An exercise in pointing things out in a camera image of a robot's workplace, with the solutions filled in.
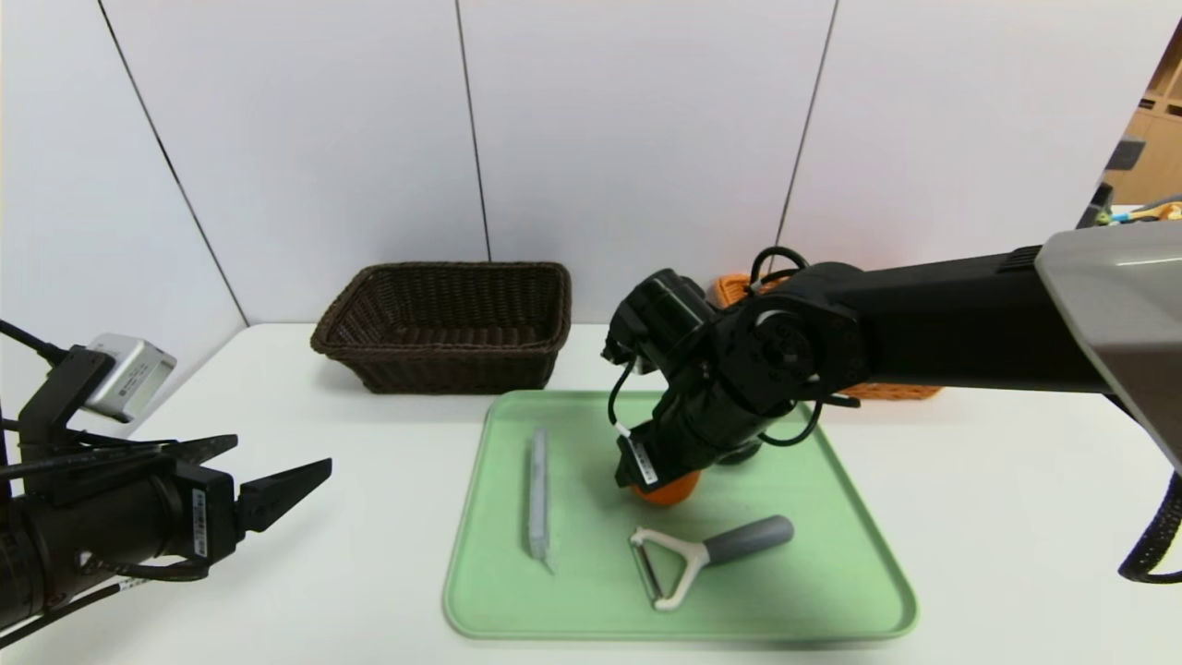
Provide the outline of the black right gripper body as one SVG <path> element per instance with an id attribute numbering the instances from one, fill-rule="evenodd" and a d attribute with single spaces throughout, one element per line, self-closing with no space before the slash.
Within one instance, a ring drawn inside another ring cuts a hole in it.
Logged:
<path id="1" fill-rule="evenodd" d="M 710 413 L 701 395 L 624 393 L 618 424 L 626 433 L 617 439 L 617 484 L 651 493 L 713 467 L 720 450 L 710 433 Z"/>

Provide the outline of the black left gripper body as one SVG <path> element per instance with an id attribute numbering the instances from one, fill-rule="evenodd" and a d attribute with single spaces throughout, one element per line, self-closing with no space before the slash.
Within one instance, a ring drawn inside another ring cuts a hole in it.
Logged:
<path id="1" fill-rule="evenodd" d="M 65 457 L 39 471 L 43 611 L 113 576 L 199 581 L 233 554 L 234 481 L 165 457 Z"/>

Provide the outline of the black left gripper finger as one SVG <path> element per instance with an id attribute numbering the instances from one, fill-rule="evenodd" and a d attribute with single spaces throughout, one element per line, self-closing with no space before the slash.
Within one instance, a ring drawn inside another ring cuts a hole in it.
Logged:
<path id="1" fill-rule="evenodd" d="M 239 437 L 235 433 L 212 435 L 212 437 L 193 441 L 173 441 L 163 446 L 165 458 L 177 459 L 177 462 L 203 465 L 221 454 L 229 452 L 239 445 Z"/>
<path id="2" fill-rule="evenodd" d="M 273 472 L 264 478 L 246 481 L 234 506 L 234 526 L 239 540 L 248 533 L 265 533 L 311 493 L 322 487 L 332 472 L 332 459 L 317 459 L 307 465 Z"/>

